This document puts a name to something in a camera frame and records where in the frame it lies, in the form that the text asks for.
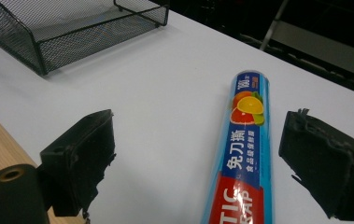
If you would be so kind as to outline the black wire mesh basket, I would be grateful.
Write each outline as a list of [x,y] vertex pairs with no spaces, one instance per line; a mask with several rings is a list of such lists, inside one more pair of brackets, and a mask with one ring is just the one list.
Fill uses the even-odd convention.
[[0,48],[40,76],[165,26],[170,0],[0,0]]

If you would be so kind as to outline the blue plastic wrap roll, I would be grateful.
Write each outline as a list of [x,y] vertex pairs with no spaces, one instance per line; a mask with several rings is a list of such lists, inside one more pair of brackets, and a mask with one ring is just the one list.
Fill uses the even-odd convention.
[[233,79],[200,224],[273,224],[269,81],[258,71]]

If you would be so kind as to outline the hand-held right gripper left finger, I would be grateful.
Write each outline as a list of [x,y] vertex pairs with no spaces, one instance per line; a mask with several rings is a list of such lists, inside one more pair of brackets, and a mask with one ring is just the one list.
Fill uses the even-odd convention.
[[112,117],[109,109],[91,113],[40,152],[45,206],[57,217],[85,215],[98,195],[97,186],[116,158]]

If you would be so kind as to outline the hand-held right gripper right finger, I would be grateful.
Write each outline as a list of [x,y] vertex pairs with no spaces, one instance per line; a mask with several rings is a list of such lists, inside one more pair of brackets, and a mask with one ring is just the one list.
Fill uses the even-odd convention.
[[354,138],[308,115],[287,113],[278,155],[327,217],[354,221]]

